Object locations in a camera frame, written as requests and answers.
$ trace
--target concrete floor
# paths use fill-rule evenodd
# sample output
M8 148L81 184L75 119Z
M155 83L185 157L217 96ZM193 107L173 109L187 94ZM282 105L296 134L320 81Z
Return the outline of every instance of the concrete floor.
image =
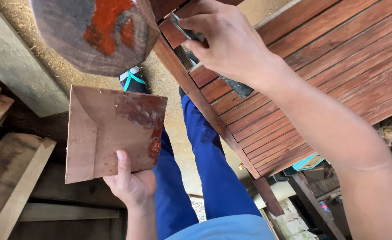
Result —
M252 25L256 25L289 3L289 1L245 0L238 5L238 8L248 16ZM115 90L121 89L116 78L79 72L47 46L37 33L31 9L28 6L28 0L0 0L0 11L67 95L70 93L72 84ZM155 95L168 97L165 127L172 142L175 159L182 171L184 187L188 194L201 196L201 182L194 162L191 145L187 139L180 97L178 95L178 84L153 52L141 64L141 67L143 77L150 86L151 92ZM247 180L249 177L248 172L239 170L241 161L224 142L223 147L227 161L236 175L241 180Z

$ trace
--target leg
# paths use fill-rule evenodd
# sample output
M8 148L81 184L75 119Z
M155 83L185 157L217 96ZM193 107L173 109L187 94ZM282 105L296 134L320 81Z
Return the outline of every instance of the leg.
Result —
M157 158L156 167L153 168L157 183L155 201L159 240L199 223L189 196L184 190L181 171L175 162L165 128L162 131L161 144L161 153Z
M261 216L245 187L225 161L218 133L187 95L182 97L181 105L202 181L206 218L240 214Z

